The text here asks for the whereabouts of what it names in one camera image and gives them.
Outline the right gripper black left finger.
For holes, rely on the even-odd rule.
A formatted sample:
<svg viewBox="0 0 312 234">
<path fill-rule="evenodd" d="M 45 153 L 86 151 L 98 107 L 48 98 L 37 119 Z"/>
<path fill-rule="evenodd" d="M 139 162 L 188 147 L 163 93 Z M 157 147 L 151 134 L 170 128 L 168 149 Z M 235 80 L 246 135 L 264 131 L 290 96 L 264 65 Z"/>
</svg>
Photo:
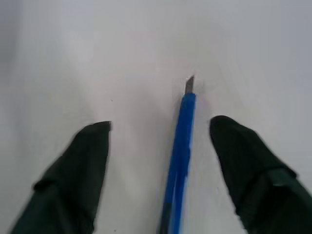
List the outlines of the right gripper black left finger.
<svg viewBox="0 0 312 234">
<path fill-rule="evenodd" d="M 33 186 L 12 234 L 92 234 L 104 183 L 111 123 L 81 129 Z"/>
</svg>

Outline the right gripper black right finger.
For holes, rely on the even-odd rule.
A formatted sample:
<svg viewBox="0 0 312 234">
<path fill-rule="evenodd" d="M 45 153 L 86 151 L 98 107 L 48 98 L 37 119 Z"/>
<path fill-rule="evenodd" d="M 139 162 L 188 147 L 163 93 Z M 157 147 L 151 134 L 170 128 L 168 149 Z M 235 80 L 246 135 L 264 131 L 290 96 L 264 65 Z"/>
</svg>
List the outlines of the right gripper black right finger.
<svg viewBox="0 0 312 234">
<path fill-rule="evenodd" d="M 311 233 L 311 193 L 254 130 L 228 116 L 215 116 L 210 137 L 235 213 L 247 233 Z"/>
</svg>

